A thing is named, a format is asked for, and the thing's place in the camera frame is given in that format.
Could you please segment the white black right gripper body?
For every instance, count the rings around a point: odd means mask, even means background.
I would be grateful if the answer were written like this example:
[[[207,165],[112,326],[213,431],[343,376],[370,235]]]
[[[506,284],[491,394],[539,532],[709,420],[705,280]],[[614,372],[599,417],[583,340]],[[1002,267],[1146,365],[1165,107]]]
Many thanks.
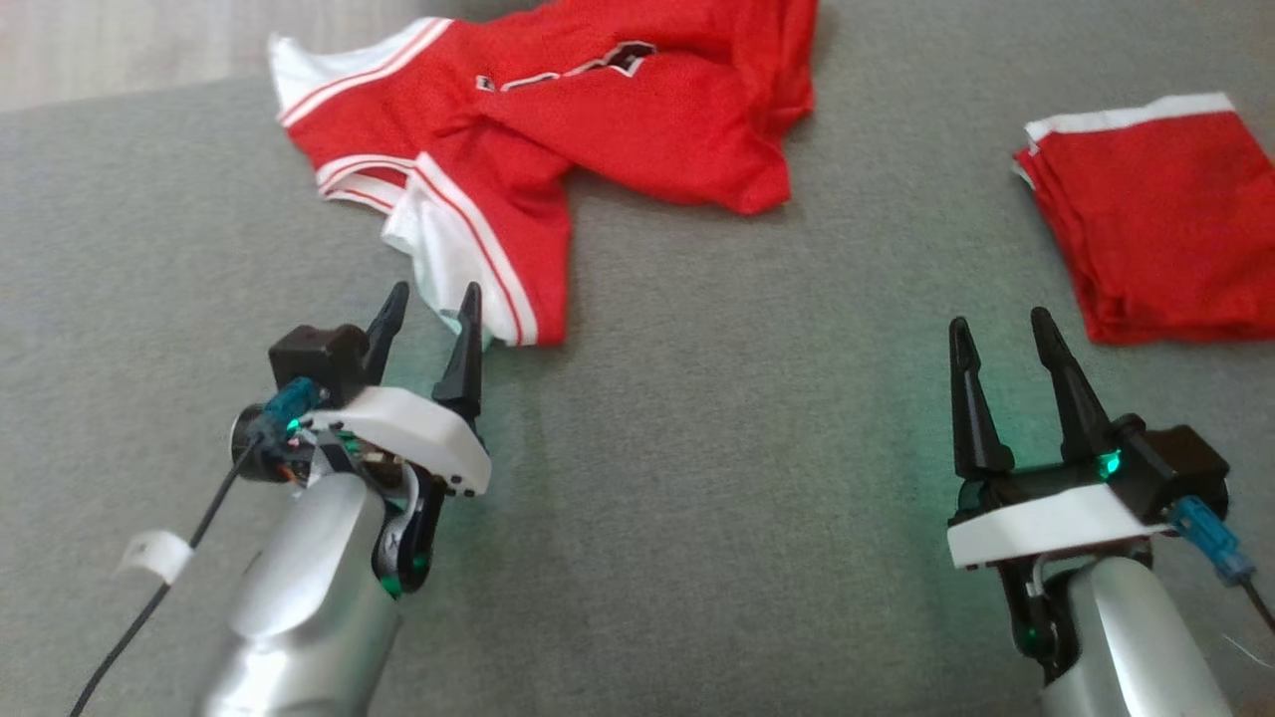
[[[1153,574],[1174,469],[1111,453],[964,478],[952,563],[997,573],[1017,652],[1047,688],[1170,688],[1174,603]]]

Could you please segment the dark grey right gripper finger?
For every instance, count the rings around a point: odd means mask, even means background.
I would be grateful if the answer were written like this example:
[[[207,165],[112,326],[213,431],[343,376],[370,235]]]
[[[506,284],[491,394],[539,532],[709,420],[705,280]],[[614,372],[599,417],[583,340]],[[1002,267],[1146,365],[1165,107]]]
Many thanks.
[[[1053,316],[1046,307],[1035,306],[1030,318],[1037,353],[1053,384],[1062,430],[1062,459],[1068,464],[1079,464],[1116,452],[1116,443],[1111,438],[1111,418]]]
[[[992,478],[1015,468],[1011,449],[996,430],[980,380],[982,358],[965,318],[950,322],[952,472],[960,478]]]

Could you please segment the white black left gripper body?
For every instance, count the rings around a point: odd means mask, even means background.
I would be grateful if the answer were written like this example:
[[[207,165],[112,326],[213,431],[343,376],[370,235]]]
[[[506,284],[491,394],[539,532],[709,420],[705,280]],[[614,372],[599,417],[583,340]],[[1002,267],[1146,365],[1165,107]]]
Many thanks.
[[[404,387],[368,387],[346,407],[314,411],[289,425],[292,444],[312,447],[309,485],[351,467],[382,506],[370,554],[374,575],[391,598],[425,586],[442,503],[488,490],[490,454],[456,408]]]

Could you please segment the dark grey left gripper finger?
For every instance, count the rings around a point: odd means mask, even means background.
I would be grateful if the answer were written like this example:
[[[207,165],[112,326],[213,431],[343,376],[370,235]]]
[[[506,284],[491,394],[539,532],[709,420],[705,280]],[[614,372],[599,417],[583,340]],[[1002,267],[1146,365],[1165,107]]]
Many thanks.
[[[453,353],[433,385],[431,399],[463,418],[465,426],[481,439],[477,418],[482,412],[484,330],[482,290],[477,282],[465,286],[458,323]]]
[[[391,350],[397,333],[402,330],[405,307],[411,299],[408,282],[399,281],[388,291],[388,299],[379,309],[377,316],[370,323],[366,336],[368,336],[368,350],[363,353],[363,380],[367,385],[382,384],[382,373],[388,364],[388,353]]]

